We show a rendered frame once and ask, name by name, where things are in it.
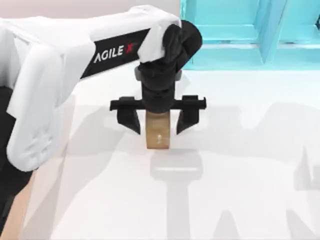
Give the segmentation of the brown book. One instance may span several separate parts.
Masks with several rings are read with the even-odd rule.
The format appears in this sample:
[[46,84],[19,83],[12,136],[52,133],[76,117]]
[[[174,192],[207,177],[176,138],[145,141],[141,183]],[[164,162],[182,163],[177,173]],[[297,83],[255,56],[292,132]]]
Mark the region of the brown book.
[[164,150],[170,148],[171,115],[170,112],[145,113],[145,138],[147,149]]

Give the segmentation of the light blue rack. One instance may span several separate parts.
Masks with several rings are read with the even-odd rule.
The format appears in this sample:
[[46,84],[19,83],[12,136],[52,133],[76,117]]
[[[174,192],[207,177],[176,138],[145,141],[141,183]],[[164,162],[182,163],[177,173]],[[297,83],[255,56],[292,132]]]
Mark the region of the light blue rack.
[[320,70],[320,0],[180,0],[200,31],[190,70]]

